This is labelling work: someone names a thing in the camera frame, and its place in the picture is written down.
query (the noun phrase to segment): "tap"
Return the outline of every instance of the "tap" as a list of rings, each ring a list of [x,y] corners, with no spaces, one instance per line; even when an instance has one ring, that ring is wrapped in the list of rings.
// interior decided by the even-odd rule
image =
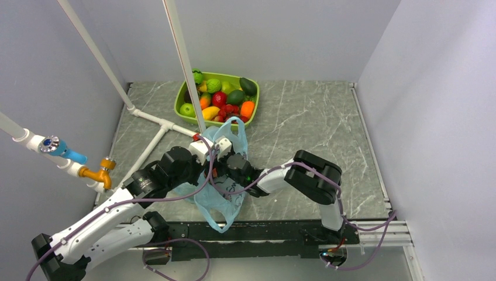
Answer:
[[[105,157],[100,162],[100,169],[97,172],[93,172],[88,167],[83,166],[80,168],[78,175],[104,183],[104,188],[109,190],[112,188],[112,179],[110,178],[109,170],[113,170],[113,168],[115,168],[115,161],[110,157]]]

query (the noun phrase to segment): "pipe fitting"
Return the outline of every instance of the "pipe fitting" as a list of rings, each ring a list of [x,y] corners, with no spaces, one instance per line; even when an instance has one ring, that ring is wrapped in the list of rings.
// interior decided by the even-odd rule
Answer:
[[[103,183],[104,189],[109,190],[112,188],[112,179],[110,178],[109,171],[113,170],[113,168],[115,168],[115,161],[109,157],[105,157],[100,162],[100,169],[97,172],[93,172],[88,167],[83,166],[80,168],[78,175]]]

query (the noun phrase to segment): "blue valve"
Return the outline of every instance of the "blue valve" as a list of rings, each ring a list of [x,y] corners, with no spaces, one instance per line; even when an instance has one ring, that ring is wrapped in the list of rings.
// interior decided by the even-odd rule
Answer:
[[[82,165],[86,164],[86,161],[88,160],[86,156],[68,148],[66,142],[56,136],[49,136],[43,139],[38,146],[38,149],[43,153],[70,159]]]

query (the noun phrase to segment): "plastic bag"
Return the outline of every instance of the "plastic bag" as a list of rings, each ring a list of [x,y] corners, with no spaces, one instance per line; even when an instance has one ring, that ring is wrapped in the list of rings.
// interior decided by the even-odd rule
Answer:
[[[238,131],[235,135],[231,131],[231,121],[237,121]],[[246,134],[244,132],[244,123],[237,117],[229,118],[220,128],[211,126],[202,134],[203,137],[214,142],[220,137],[224,136],[230,140],[233,144],[234,151],[243,155],[245,159],[248,159],[248,141],[246,139]],[[193,186],[189,183],[181,184],[174,189],[174,192],[184,196],[193,193],[199,186],[205,182],[206,178],[204,174],[200,175],[198,179],[198,186]],[[241,190],[243,187],[235,183],[232,179],[227,177],[215,178],[215,185],[229,192]],[[239,213],[243,200],[246,193],[227,195],[218,192],[211,184],[207,183],[206,186],[190,198],[185,200],[190,203],[195,203],[200,210],[200,212],[205,217],[208,224],[220,233],[226,232],[229,227],[234,222],[234,219]],[[220,227],[212,218],[210,211],[219,211],[226,220],[226,225]]]

